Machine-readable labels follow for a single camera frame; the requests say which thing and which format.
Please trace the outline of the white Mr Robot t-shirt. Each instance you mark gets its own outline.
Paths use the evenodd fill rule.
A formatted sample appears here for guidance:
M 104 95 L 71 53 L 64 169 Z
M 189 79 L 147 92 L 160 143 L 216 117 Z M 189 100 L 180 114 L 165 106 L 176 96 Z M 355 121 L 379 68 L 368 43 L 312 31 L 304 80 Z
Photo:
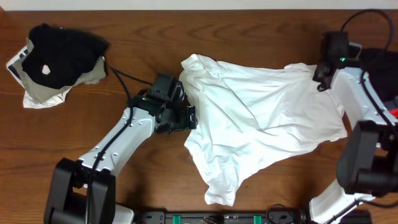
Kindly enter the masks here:
M 330 90 L 318 91 L 313 65 L 253 68 L 193 54 L 182 68 L 198 119 L 184 145 L 208 185 L 207 204 L 232 206 L 259 170 L 347 135 L 344 108 Z

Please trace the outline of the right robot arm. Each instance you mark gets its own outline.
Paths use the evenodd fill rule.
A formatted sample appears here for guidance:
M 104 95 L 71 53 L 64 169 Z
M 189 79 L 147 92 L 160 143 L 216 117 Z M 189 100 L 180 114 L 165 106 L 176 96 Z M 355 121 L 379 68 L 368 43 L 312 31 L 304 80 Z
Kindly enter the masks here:
M 352 55 L 344 31 L 323 34 L 320 61 L 313 80 L 318 91 L 329 90 L 340 100 L 352 129 L 338 160 L 336 179 L 308 208 L 297 223 L 372 223 L 362 204 L 377 207 L 375 198 L 397 191 L 397 119 L 377 96 L 362 61 Z

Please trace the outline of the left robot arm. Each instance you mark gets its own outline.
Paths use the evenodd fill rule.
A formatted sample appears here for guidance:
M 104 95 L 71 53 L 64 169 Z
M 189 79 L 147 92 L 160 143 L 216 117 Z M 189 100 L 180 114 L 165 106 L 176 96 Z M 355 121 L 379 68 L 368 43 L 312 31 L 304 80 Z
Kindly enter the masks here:
M 133 223 L 134 211 L 116 203 L 116 178 L 153 134 L 196 128 L 195 107 L 184 96 L 182 82 L 162 73 L 129 95 L 120 120 L 94 148 L 55 166 L 44 223 Z

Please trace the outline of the black garment with red cuff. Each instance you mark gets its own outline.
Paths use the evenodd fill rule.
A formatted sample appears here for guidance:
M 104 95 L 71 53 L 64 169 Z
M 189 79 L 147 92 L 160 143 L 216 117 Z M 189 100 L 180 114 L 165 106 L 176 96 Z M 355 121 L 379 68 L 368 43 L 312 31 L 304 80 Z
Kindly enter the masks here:
M 380 49 L 363 49 L 359 59 L 366 64 L 374 91 L 387 110 L 397 118 L 397 51 L 388 51 L 371 67 L 369 63 Z

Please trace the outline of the black folded garment on pile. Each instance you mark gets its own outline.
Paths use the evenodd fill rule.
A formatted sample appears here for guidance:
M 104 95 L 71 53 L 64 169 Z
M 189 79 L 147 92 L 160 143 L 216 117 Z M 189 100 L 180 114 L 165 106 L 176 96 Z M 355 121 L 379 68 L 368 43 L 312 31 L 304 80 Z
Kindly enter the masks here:
M 22 70 L 37 84 L 54 89 L 72 86 L 92 71 L 109 46 L 100 36 L 48 24 L 31 29 L 29 40 L 34 47 Z

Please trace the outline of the beige folded garment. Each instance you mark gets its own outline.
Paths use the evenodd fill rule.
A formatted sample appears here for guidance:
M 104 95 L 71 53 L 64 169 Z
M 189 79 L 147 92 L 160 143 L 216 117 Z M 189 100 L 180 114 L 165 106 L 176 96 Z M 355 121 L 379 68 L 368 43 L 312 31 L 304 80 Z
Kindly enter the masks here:
M 28 48 L 29 53 L 34 48 L 33 43 L 29 39 L 27 39 L 26 46 Z M 61 89 L 54 89 L 34 82 L 28 76 L 28 74 L 22 70 L 22 62 L 24 61 L 26 56 L 18 59 L 16 62 L 12 64 L 12 66 L 16 69 L 16 72 L 18 73 L 22 81 L 25 91 L 28 92 L 30 97 L 33 99 L 34 103 L 44 103 L 45 101 L 49 100 L 51 97 L 64 92 L 67 88 L 72 88 L 81 83 L 84 84 L 98 83 L 100 79 L 106 76 L 106 72 L 104 69 L 105 58 L 102 56 L 99 57 L 98 60 L 96 61 L 94 69 L 92 69 L 92 71 L 88 73 L 82 73 L 80 78 L 77 79 L 74 85 L 72 86 L 67 85 L 62 87 Z

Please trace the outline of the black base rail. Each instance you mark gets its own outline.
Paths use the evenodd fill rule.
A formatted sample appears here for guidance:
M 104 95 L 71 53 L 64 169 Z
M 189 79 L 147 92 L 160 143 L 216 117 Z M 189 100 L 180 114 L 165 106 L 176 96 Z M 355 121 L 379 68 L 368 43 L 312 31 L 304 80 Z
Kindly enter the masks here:
M 264 211 L 251 212 L 138 212 L 133 224 L 303 224 L 312 223 L 303 209 L 273 205 Z

